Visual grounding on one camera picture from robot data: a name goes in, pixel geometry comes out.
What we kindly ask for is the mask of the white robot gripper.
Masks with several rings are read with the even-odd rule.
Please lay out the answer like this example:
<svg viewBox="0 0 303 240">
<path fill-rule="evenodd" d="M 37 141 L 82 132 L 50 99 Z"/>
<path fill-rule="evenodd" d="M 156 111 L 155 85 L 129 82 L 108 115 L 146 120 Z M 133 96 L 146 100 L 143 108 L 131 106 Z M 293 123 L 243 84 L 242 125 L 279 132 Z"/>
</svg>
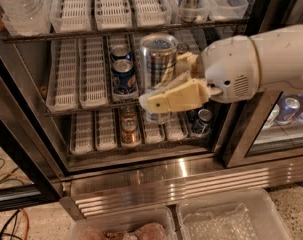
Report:
<svg viewBox="0 0 303 240">
<path fill-rule="evenodd" d="M 260 76 L 256 49 L 247 36 L 234 36 L 211 43 L 198 55 L 186 52 L 177 56 L 177 76 L 190 72 L 190 79 L 169 90 L 139 97 L 141 107 L 152 114 L 182 112 L 199 108 L 209 98 L 220 103 L 251 99 L 258 91 Z"/>
</svg>

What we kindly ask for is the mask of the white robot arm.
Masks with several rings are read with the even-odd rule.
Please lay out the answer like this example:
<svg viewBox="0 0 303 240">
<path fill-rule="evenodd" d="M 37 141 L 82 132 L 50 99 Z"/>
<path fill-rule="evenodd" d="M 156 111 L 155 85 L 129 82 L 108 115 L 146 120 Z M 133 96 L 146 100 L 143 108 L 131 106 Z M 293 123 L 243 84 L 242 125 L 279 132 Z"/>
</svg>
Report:
<svg viewBox="0 0 303 240">
<path fill-rule="evenodd" d="M 139 97 L 155 114 L 182 112 L 209 100 L 249 100 L 265 90 L 303 90 L 303 25 L 210 44 L 193 63 L 182 62 L 169 84 Z"/>
</svg>

